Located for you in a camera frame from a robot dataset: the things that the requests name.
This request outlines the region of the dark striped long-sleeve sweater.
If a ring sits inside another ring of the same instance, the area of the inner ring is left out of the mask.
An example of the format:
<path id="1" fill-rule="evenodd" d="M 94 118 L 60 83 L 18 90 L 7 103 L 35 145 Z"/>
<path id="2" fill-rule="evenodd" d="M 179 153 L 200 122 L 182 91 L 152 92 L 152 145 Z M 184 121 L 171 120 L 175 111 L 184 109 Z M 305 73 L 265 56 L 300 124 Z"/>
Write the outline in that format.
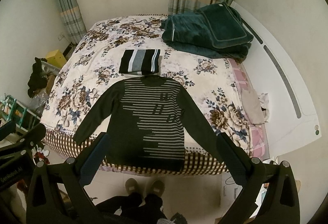
<path id="1" fill-rule="evenodd" d="M 74 134 L 81 145 L 110 118 L 107 161 L 115 165 L 180 171 L 185 160 L 185 132 L 221 161 L 217 136 L 186 89 L 160 76 L 133 77 L 108 88 Z"/>

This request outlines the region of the black clothes pile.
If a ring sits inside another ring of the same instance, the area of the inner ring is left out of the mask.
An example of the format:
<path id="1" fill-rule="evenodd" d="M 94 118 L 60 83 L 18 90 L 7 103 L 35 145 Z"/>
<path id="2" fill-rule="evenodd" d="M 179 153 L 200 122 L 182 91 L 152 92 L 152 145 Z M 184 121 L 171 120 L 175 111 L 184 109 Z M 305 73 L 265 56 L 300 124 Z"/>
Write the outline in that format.
<path id="1" fill-rule="evenodd" d="M 43 75 L 42 62 L 47 62 L 44 58 L 34 58 L 35 62 L 32 65 L 32 74 L 28 81 L 28 96 L 33 98 L 37 91 L 45 88 L 47 86 L 48 80 L 47 77 Z"/>

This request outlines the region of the green shelf rack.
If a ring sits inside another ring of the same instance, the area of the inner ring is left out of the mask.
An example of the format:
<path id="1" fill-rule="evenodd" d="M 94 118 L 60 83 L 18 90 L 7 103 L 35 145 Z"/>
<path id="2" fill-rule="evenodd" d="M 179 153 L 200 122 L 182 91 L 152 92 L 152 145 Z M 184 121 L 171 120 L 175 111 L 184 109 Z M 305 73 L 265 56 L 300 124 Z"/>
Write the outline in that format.
<path id="1" fill-rule="evenodd" d="M 16 131 L 21 134 L 27 133 L 41 120 L 29 107 L 11 95 L 5 95 L 4 98 L 1 98 L 1 118 L 6 122 L 14 121 Z"/>

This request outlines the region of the pink checked bed sheet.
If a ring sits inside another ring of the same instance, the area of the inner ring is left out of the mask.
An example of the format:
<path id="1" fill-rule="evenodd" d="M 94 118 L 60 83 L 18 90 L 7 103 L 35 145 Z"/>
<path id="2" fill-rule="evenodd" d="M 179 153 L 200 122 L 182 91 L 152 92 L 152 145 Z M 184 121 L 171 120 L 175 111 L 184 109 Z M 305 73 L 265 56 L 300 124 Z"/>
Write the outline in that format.
<path id="1" fill-rule="evenodd" d="M 264 117 L 260 116 L 260 100 L 256 90 L 242 64 L 233 59 L 227 59 L 232 67 L 233 79 L 236 82 L 237 93 L 240 97 L 243 112 L 250 125 L 251 150 L 254 157 L 262 161 L 269 158 Z"/>

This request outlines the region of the white headboard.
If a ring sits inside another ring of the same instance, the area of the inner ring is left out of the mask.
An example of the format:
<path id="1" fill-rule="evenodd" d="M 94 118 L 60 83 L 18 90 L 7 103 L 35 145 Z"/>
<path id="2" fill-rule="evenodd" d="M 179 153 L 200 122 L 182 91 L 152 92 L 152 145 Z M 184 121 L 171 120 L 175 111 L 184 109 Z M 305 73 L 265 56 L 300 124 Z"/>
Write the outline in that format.
<path id="1" fill-rule="evenodd" d="M 320 125 L 308 88 L 274 36 L 246 9 L 233 2 L 243 25 L 253 36 L 242 65 L 256 92 L 268 95 L 265 158 L 302 148 L 320 138 Z"/>

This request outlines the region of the right grey slipper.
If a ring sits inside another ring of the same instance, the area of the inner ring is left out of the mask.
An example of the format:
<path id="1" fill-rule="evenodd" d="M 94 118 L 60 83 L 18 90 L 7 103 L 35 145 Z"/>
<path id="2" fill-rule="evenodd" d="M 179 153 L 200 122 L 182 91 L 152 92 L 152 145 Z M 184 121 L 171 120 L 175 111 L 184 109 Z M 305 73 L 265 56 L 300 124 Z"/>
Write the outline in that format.
<path id="1" fill-rule="evenodd" d="M 155 194 L 158 197 L 162 197 L 165 191 L 165 184 L 161 180 L 156 180 L 151 185 L 148 194 Z"/>

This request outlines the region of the beige cloth on bedside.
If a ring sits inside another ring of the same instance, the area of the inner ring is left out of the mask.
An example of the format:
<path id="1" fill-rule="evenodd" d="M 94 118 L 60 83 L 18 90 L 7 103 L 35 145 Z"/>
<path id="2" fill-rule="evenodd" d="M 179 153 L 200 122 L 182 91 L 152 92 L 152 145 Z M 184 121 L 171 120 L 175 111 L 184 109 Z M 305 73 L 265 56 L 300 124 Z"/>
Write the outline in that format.
<path id="1" fill-rule="evenodd" d="M 241 89 L 241 101 L 244 111 L 252 124 L 260 125 L 265 123 L 260 101 L 254 90 Z"/>

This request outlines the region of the yellow box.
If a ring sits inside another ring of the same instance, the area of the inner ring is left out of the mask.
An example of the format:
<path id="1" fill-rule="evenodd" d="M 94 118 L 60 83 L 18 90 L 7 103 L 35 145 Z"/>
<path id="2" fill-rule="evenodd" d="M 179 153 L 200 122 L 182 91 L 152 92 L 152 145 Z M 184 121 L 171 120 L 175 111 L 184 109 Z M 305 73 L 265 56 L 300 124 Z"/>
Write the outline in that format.
<path id="1" fill-rule="evenodd" d="M 62 67 L 64 67 L 64 65 L 66 64 L 67 60 L 64 57 L 64 55 L 60 52 L 60 50 L 53 50 L 50 51 L 47 55 L 46 55 L 46 60 L 49 64 L 61 69 Z"/>

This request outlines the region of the floral bed cover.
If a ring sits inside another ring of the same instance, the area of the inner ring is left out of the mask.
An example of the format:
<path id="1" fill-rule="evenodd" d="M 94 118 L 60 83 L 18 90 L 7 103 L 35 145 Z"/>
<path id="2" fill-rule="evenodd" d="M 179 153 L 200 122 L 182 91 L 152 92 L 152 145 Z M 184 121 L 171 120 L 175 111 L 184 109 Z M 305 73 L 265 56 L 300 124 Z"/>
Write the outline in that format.
<path id="1" fill-rule="evenodd" d="M 247 81 L 233 59 L 182 52 L 162 41 L 161 16 L 99 21 L 61 69 L 41 118 L 46 144 L 77 156 L 112 135 L 104 170 L 217 175 L 211 135 L 248 155 L 253 131 L 241 101 Z"/>

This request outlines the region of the folded black grey striped sweater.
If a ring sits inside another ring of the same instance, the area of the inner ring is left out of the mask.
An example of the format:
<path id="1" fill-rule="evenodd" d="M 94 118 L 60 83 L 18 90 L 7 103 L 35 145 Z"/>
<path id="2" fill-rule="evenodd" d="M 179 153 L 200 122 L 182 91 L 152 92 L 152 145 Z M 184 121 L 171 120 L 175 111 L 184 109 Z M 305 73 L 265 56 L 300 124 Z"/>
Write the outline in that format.
<path id="1" fill-rule="evenodd" d="M 151 75 L 159 73 L 160 49 L 125 50 L 121 58 L 119 73 Z"/>

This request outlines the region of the dark green folded blanket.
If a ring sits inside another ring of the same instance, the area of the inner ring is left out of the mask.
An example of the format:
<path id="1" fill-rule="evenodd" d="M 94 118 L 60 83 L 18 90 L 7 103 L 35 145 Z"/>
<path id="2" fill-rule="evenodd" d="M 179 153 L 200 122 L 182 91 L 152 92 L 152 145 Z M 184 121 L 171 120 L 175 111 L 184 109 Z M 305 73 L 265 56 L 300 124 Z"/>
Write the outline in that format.
<path id="1" fill-rule="evenodd" d="M 243 26 L 238 11 L 225 2 L 161 21 L 163 41 L 173 49 L 212 59 L 246 59 L 254 36 Z"/>

